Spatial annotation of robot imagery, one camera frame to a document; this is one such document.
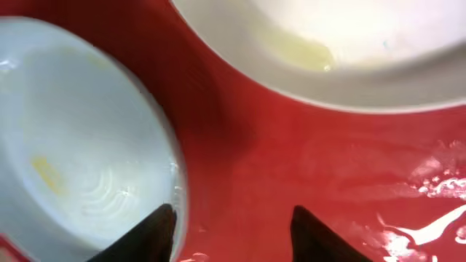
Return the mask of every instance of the red tray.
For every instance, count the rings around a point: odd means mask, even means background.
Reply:
[[[0,0],[0,15],[76,33],[163,106],[189,173],[180,261],[291,261],[294,205],[375,261],[465,260],[466,108],[364,116],[284,98],[223,62],[166,0]]]

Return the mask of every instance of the bowl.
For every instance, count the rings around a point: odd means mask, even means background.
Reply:
[[[466,104],[461,0],[172,3],[231,66],[302,102],[364,114]]]
[[[183,162],[162,109],[59,27],[0,19],[0,228],[38,261],[84,261],[163,203],[186,233]]]

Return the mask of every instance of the white bowl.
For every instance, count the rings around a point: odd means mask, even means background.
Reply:
[[[173,4],[226,62],[305,103],[368,114],[466,104],[463,0]]]
[[[162,203],[186,233],[170,125],[143,85],[77,36],[0,19],[0,228],[40,261],[83,261]]]

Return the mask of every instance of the black object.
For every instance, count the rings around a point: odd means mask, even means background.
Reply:
[[[163,204],[109,248],[88,262],[169,262],[176,213]]]
[[[302,206],[291,220],[293,262],[371,262]]]

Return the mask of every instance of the white bowl with yellow stain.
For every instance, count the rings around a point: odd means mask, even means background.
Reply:
[[[463,0],[172,0],[252,80],[365,114],[466,104]]]
[[[84,261],[163,203],[186,229],[176,141],[143,85],[77,36],[0,20],[0,229],[40,261]]]

